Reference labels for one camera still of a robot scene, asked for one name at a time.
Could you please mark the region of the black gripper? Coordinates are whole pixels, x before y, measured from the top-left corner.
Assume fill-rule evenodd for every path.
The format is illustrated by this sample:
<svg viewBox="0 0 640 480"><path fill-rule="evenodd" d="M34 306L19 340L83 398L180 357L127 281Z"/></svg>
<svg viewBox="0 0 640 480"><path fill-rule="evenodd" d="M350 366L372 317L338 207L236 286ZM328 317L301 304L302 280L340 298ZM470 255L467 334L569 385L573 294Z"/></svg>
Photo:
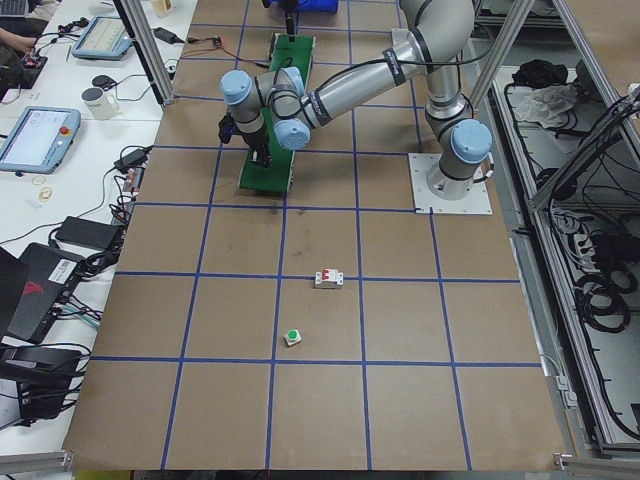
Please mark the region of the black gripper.
<svg viewBox="0 0 640 480"><path fill-rule="evenodd" d="M251 163L263 168L271 166L271 154L269 149L269 133L267 130L258 130L247 135L247 145L251 150Z"/></svg>

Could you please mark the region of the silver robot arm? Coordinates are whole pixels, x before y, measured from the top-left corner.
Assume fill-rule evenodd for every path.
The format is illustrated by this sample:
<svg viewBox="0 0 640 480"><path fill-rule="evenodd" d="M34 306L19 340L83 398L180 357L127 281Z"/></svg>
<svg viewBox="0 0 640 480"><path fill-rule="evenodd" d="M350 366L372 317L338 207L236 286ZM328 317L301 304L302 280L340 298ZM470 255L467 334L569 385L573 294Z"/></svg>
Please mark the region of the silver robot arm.
<svg viewBox="0 0 640 480"><path fill-rule="evenodd" d="M279 0L278 4L284 12L286 33L289 37L296 35L296 12L299 0Z"/></svg>
<svg viewBox="0 0 640 480"><path fill-rule="evenodd" d="M492 146L489 129L468 112L456 60L473 33L475 6L468 0L431 0L403 1L400 8L408 24L404 40L311 91L290 62L259 76L243 70L225 73L220 80L226 104L218 124L221 142L240 136L252 162L268 168L272 140L285 150L298 151L309 143L312 130L423 76L428 87L426 120L442 149L429 170L427 186L445 200L466 197Z"/></svg>

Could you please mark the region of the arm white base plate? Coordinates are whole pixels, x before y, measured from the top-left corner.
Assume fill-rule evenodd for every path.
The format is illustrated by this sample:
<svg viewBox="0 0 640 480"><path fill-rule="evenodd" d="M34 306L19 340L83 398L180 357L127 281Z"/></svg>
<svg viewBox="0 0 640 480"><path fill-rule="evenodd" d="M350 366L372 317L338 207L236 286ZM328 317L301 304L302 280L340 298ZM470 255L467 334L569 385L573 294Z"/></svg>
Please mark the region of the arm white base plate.
<svg viewBox="0 0 640 480"><path fill-rule="evenodd" d="M409 171L417 214L484 215L493 213L483 168L492 156L476 167L468 180L453 180L440 171L441 154L409 153Z"/></svg>

